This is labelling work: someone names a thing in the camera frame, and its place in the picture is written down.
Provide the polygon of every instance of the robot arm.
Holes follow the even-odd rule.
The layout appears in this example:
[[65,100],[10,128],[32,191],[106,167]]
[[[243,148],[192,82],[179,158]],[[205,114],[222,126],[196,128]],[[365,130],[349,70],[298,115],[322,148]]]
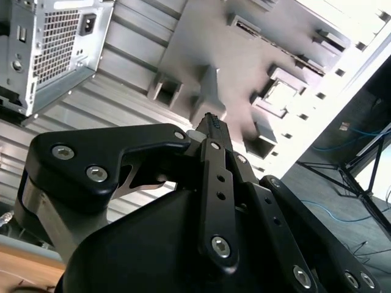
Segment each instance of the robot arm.
[[[108,224],[108,203],[173,192]],[[51,132],[31,143],[16,219],[67,269],[56,292],[372,292],[371,273],[277,178],[258,181],[227,125]]]

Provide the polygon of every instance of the bolt head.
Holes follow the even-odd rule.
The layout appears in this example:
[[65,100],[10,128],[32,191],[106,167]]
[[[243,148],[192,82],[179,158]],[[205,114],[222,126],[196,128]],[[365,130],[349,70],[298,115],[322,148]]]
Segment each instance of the bolt head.
[[276,187],[281,187],[280,183],[276,179],[274,179],[274,178],[272,178],[270,180],[270,182],[271,182],[271,184],[273,184]]
[[230,256],[230,246],[222,237],[215,236],[212,238],[212,248],[221,258],[228,258]]
[[353,287],[355,287],[356,289],[359,288],[359,284],[358,284],[356,278],[354,278],[353,275],[352,275],[351,273],[345,272],[345,277],[346,277],[346,279],[348,279],[349,283],[350,283]]
[[237,155],[239,161],[241,161],[243,164],[247,162],[246,158],[244,156],[242,156],[241,154],[238,154]]
[[216,150],[220,150],[220,146],[219,146],[216,142],[211,142],[210,144],[211,144],[211,146],[212,146],[213,148],[215,148]]
[[374,289],[375,283],[372,281],[372,279],[366,274],[361,272],[361,278],[366,282],[366,284],[369,286],[369,288]]
[[185,136],[184,136],[182,133],[178,132],[178,131],[175,131],[175,132],[174,132],[174,135],[175,135],[176,137],[178,137],[179,139],[185,139]]
[[73,158],[75,156],[75,152],[65,146],[65,145],[58,145],[58,146],[55,146],[52,150],[51,150],[51,153],[53,154],[53,156],[55,156],[56,158],[60,159],[60,160],[70,160],[71,158]]
[[311,288],[311,279],[308,274],[299,266],[293,267],[293,275],[296,280],[306,289]]
[[108,178],[106,170],[99,166],[89,167],[86,171],[88,178],[95,182],[103,182]]

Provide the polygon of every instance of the bright light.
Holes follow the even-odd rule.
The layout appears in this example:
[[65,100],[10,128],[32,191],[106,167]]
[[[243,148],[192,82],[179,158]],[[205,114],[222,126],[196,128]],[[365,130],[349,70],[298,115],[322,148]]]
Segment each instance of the bright light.
[[264,100],[279,110],[283,110],[292,102],[297,93],[298,91],[288,84],[276,80]]

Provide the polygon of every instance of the blue cable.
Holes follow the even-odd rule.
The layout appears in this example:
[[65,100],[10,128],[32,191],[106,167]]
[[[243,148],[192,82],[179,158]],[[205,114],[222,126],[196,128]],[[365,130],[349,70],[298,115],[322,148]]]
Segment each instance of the blue cable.
[[316,151],[334,151],[334,150],[339,150],[340,148],[344,148],[345,146],[350,145],[350,144],[352,144],[352,143],[354,143],[354,142],[356,142],[356,141],[358,141],[360,139],[363,139],[364,137],[367,137],[367,136],[364,135],[364,136],[358,137],[356,139],[351,140],[350,142],[346,142],[343,145],[335,146],[333,148],[317,148],[315,146],[313,146],[312,148],[314,150],[316,150]]
[[[324,206],[322,206],[322,205],[319,204],[319,203],[315,203],[314,201],[310,201],[310,200],[302,200],[301,202],[302,202],[302,203],[312,204],[312,205],[314,205],[314,206],[317,206],[318,208],[321,208],[321,209],[324,210],[326,213],[328,213],[329,216],[333,218],[333,220],[335,220],[335,221],[337,221],[337,222],[340,222],[340,223],[359,223],[359,222],[365,221],[365,220],[367,220],[367,219],[369,219],[369,218],[372,218],[372,216],[369,215],[368,217],[364,217],[364,218],[356,219],[356,220],[342,220],[342,219],[338,219],[335,215],[333,215],[333,214],[331,213],[331,211],[329,211],[327,208],[325,208]],[[385,210],[383,210],[383,211],[381,211],[381,212],[386,212],[386,211],[388,211],[388,210],[390,210],[390,208],[387,208],[387,209],[385,209]]]
[[[335,150],[339,150],[339,149],[341,149],[341,148],[344,148],[345,146],[347,146],[347,145],[350,145],[350,144],[352,144],[352,143],[354,143],[354,142],[356,142],[356,141],[358,141],[358,140],[360,140],[360,139],[364,139],[364,138],[366,138],[366,137],[368,137],[368,136],[378,136],[380,133],[380,131],[375,131],[375,132],[363,132],[363,131],[361,131],[361,130],[358,130],[358,129],[354,129],[354,128],[349,128],[350,130],[352,130],[352,131],[355,131],[355,132],[358,132],[358,133],[360,133],[360,134],[363,134],[363,136],[360,136],[360,137],[358,137],[358,138],[356,138],[356,139],[353,139],[353,140],[351,140],[351,141],[349,141],[349,142],[346,142],[346,143],[344,143],[343,145],[338,145],[338,146],[335,146],[335,147],[332,147],[332,148],[317,148],[317,147],[315,147],[315,146],[313,146],[312,148],[314,149],[314,150],[316,150],[316,151],[335,151]],[[384,134],[388,134],[388,133],[391,133],[391,130],[389,130],[389,131],[387,131],[387,132],[385,132],[385,133],[382,133],[382,135],[384,135]]]
[[354,131],[354,132],[356,132],[356,133],[363,134],[365,136],[378,136],[379,134],[384,136],[386,134],[390,134],[391,133],[391,130],[388,130],[385,133],[379,133],[379,132],[365,132],[365,131],[361,131],[361,130],[358,130],[358,129],[355,129],[355,128],[349,128],[349,129]]

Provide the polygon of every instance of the power supply unit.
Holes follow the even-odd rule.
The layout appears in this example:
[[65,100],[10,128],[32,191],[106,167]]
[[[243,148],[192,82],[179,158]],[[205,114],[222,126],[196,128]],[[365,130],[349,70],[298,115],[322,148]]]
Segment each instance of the power supply unit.
[[114,1],[0,0],[0,118],[25,125],[98,68]]

